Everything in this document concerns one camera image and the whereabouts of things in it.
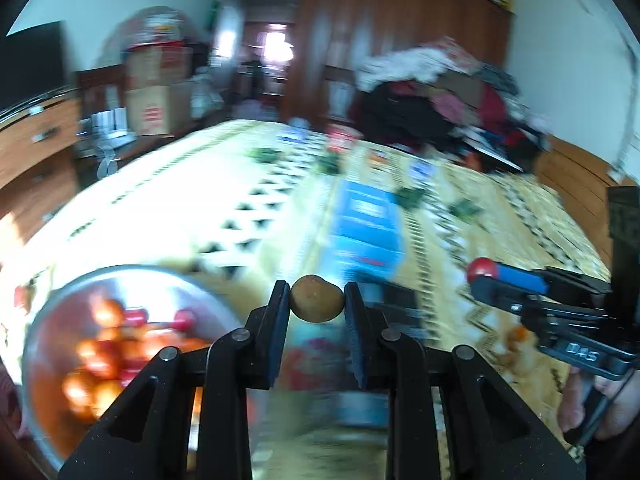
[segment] screw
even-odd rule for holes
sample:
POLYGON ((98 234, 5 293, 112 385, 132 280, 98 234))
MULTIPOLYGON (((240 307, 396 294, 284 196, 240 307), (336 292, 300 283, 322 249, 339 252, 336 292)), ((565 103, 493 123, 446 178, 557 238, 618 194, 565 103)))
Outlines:
POLYGON ((250 337, 251 337, 251 332, 249 332, 249 329, 244 328, 244 327, 236 328, 231 333, 231 339, 233 339, 234 341, 238 341, 238 342, 246 341, 250 337))
POLYGON ((400 333, 393 328, 385 328, 382 331, 382 339, 385 341, 398 341, 400 339, 400 333))
POLYGON ((178 355, 178 349, 175 346, 165 346, 160 351, 160 358, 162 361, 172 361, 178 355))
POLYGON ((471 361, 476 355, 476 351, 471 346, 461 345, 456 348, 456 355, 465 361, 471 361))

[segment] drawer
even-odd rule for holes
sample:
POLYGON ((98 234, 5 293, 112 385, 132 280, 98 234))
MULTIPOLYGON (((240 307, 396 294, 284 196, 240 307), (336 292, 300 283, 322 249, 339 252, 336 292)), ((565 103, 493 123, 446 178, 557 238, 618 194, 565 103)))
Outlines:
POLYGON ((78 191, 70 150, 48 158, 0 190, 0 264, 78 191))
POLYGON ((76 142, 79 102, 69 99, 0 130, 0 188, 76 142))

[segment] human hand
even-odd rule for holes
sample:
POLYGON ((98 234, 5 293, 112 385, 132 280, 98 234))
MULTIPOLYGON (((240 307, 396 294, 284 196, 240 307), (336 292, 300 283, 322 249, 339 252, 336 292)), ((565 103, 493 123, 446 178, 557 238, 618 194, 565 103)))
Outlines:
MULTIPOLYGON (((624 381, 609 381, 603 377, 596 377, 593 387, 598 391, 613 398, 622 387, 624 381)), ((580 370, 571 367, 569 378, 564 390, 562 390, 562 401, 558 407, 558 426, 563 433, 573 428, 577 428, 584 419, 584 406, 582 400, 582 380, 580 370)), ((606 440, 616 436, 626 428, 640 413, 640 372, 636 370, 629 380, 625 389, 620 392, 616 400, 609 406, 607 413, 603 416, 600 427, 595 433, 598 440, 606 440)))

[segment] bed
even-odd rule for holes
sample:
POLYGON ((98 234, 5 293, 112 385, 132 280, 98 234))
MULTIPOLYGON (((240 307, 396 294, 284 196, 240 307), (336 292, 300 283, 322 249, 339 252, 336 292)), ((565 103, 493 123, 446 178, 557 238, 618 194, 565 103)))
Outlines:
POLYGON ((284 144, 278 136, 285 128, 239 120, 201 130, 78 194, 0 272, 0 356, 14 381, 20 383, 33 317, 52 290, 77 276, 114 264, 168 266, 226 295, 245 318, 266 304, 274 280, 293 283, 319 272, 341 182, 389 192, 421 187, 418 208, 398 208, 403 258, 392 281, 417 291, 429 345, 475 347, 561 438, 555 410, 566 366, 537 353, 524 375, 501 364, 516 317, 473 301, 465 281, 478 256, 606 280, 606 266, 556 192, 533 177, 481 174, 439 160, 430 161, 428 178, 416 177, 420 159, 368 142, 354 143, 341 156, 340 174, 330 175, 318 170, 328 139, 311 133, 284 144), (256 148, 281 156, 268 163, 256 148), (465 199, 478 211, 473 218, 452 213, 465 199), (23 316, 13 294, 29 282, 34 298, 23 316))

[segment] cardboard box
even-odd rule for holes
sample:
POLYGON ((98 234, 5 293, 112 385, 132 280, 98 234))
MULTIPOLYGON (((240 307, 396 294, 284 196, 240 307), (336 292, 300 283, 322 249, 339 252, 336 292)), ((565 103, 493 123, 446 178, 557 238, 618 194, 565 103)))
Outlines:
POLYGON ((342 182, 331 242, 325 253, 326 273, 351 279, 350 274, 358 270, 391 279, 402 260, 398 229, 398 206, 391 193, 342 182))
POLYGON ((193 83, 182 81, 126 93, 129 127, 139 135, 166 135, 191 121, 193 83))
POLYGON ((190 76, 191 49, 175 45, 137 48, 125 60, 127 89, 184 81, 190 76))

